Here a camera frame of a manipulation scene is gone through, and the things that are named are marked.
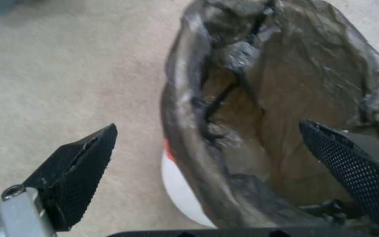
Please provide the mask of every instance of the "red stripe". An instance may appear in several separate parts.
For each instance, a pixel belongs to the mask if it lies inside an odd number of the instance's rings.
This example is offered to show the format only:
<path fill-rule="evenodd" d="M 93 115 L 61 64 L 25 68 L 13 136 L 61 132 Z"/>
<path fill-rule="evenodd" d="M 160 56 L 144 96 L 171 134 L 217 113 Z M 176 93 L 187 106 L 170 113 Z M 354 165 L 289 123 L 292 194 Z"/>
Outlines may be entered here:
<path fill-rule="evenodd" d="M 175 163 L 175 158 L 173 157 L 172 153 L 170 152 L 170 147 L 169 147 L 169 141 L 164 139 L 164 150 L 166 151 L 167 157 Z"/>

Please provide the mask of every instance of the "beige carpet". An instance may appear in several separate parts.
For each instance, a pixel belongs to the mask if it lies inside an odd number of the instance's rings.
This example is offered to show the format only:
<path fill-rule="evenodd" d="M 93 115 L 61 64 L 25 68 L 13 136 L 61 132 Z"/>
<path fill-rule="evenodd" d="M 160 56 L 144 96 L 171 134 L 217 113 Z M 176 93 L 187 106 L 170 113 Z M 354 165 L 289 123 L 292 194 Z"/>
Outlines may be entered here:
<path fill-rule="evenodd" d="M 27 0 L 0 17 L 0 193 L 109 123 L 116 150 L 71 236 L 200 228 L 161 183 L 164 60 L 189 0 Z M 379 0 L 332 0 L 379 51 Z"/>

